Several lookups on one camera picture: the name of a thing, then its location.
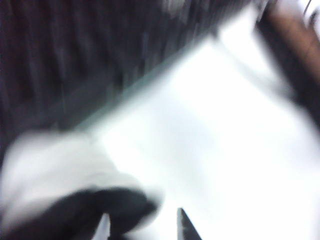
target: white table surface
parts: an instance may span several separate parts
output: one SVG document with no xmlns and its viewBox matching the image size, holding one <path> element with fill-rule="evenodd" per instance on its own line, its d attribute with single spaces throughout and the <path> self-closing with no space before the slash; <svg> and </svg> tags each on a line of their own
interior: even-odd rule
<svg viewBox="0 0 320 240">
<path fill-rule="evenodd" d="M 319 238 L 318 133 L 302 108 L 253 83 L 290 90 L 244 12 L 87 129 L 121 171 L 165 193 L 134 239 L 176 240 L 178 207 L 203 240 Z"/>
</svg>

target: dark fabric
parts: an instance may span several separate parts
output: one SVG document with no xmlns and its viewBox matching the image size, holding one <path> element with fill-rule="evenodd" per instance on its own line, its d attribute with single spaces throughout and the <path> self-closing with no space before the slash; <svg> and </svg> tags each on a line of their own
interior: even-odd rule
<svg viewBox="0 0 320 240">
<path fill-rule="evenodd" d="M 19 225 L 2 240 L 90 240 L 103 213 L 110 232 L 120 236 L 156 210 L 146 196 L 126 188 L 76 192 L 57 201 L 43 214 Z"/>
</svg>

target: white surface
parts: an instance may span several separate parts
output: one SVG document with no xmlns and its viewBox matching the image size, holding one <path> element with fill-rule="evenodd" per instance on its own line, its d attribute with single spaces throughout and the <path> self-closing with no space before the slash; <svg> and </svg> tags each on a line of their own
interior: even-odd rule
<svg viewBox="0 0 320 240">
<path fill-rule="evenodd" d="M 258 76 L 283 86 L 257 36 L 223 36 Z M 176 240 L 177 207 L 203 240 L 318 239 L 318 133 L 302 109 L 251 81 L 208 37 L 89 129 L 120 170 L 165 192 L 136 239 Z"/>
</svg>

